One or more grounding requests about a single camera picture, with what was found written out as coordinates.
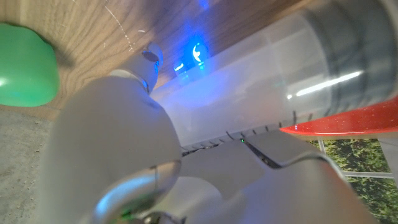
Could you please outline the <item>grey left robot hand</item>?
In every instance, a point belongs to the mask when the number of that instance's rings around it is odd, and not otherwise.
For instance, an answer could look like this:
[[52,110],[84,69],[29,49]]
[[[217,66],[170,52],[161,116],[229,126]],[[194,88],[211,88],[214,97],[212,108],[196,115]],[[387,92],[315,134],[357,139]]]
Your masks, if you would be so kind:
[[375,223],[338,166],[281,131],[187,156],[149,44],[80,90],[40,158],[39,223]]

